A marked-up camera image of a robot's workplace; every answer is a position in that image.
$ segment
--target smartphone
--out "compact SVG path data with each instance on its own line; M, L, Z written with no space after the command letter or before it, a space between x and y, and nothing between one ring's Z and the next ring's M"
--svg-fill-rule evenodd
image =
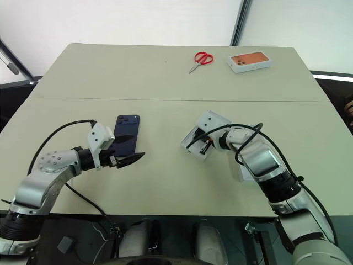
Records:
M135 153L139 124L139 115L119 115L117 117L114 129L114 136L130 134L135 135L135 138L119 144L113 143L111 147L115 150L114 156L125 157L133 155Z

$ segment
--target beige table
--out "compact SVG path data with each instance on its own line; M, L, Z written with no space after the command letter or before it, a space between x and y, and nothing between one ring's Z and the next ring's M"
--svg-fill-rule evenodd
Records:
M131 59L135 61L137 58L134 54L144 49L103 45L93 47L96 50L113 49L115 52L111 52L112 55L118 51L119 54L130 53ZM245 73L247 78L235 75L231 71L227 74L219 71L219 67L228 70L222 63L215 62L214 65L200 67L195 71L198 75L193 76L196 80L192 83L208 78L207 76L212 73L209 69L226 76L223 79L219 78L218 87L214 90L218 98L212 99L209 93L204 92L200 95L200 99L197 99L197 94L192 94L193 99L187 99L185 94L194 88L185 87L187 83L185 80L192 75L180 78L183 85L180 86L181 90L178 93L168 87L162 90L163 85L167 84L162 75L161 78L153 80L154 86L151 80L149 86L140 87L139 94L134 90L129 92L126 88L127 83L119 84L118 78L115 79L117 83L104 78L106 68L96 67L93 62L82 65L88 72L85 81L82 76L85 71L80 70L77 76L70 74L69 78L66 78L65 86L58 86L57 83L61 82L59 76L63 74L60 72L69 74L69 69L71 71L76 69L67 53L74 55L73 50L80 53L86 48L90 49L90 46L70 45L0 134L2 153L0 168L3 182L6 181L6 185L0 187L2 198L13 197L17 185L25 177L35 150L44 138L60 125L72 120L94 118L114 127L117 115L139 114L141 123L137 151L145 151L145 157L123 169L104 168L98 172L84 172L73 180L75 188L98 203L109 214L273 216L257 184L240 183L232 173L235 163L233 155L215 151L208 160L201 162L180 147L180 141L194 126L198 117L206 110L213 110L237 123L256 124L262 121L263 131L282 148L293 170L305 176L307 186L320 198L328 212L332 215L353 214L353 209L341 203L353 197L350 168L350 153L353 148L351 135L292 49L267 47L265 52L274 59L279 58L278 63L281 62L282 67L274 66ZM160 57L157 47L145 49L154 49L156 57ZM183 50L180 54L206 50L204 47L160 48L162 53L169 49L175 49L176 54L178 50ZM239 48L241 52L244 49L250 51L259 48ZM222 52L225 54L226 50L234 54L238 51L237 48L218 47L213 48L212 53L219 51L220 54ZM281 60L282 57L287 57L289 61ZM64 71L65 58L68 69ZM282 75L286 74L283 70L286 65L296 65L292 69L296 74L292 74L290 80L282 78ZM95 75L91 72L91 67L96 69ZM158 61L151 62L150 67L165 71ZM183 68L184 73L186 64L180 63L179 67ZM124 77L132 76L132 71L135 69L128 67L120 76L126 80ZM261 73L265 71L272 76L272 79L266 82L264 74ZM139 75L147 78L141 71L135 72L136 80L139 79ZM256 83L254 80L259 76L262 77L262 82ZM248 93L246 89L241 90L241 83L234 86L233 79L238 77L242 80L242 84L253 84L251 87L253 93ZM97 80L100 80L100 83L105 80L104 85L97 87L99 83ZM123 99L109 99L111 97L108 97L108 87L111 87L112 97L118 98L121 94ZM274 100L270 100L266 89ZM106 94L102 99L99 98L100 91ZM228 93L228 96L220 96L219 91ZM310 100L305 100L306 97L302 95L304 92L307 92ZM87 147L88 132L88 125L67 128L57 134L44 151L70 149L78 145ZM0 206L3 210L7 209L5 204ZM52 212L98 213L66 188L63 188Z

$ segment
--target scissors blade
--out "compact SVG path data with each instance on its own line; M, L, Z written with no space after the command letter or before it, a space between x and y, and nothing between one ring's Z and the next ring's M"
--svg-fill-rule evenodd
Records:
M200 65L199 63L196 63L196 64L191 68L191 70L189 71L189 73L194 72L195 69L198 68L199 65Z

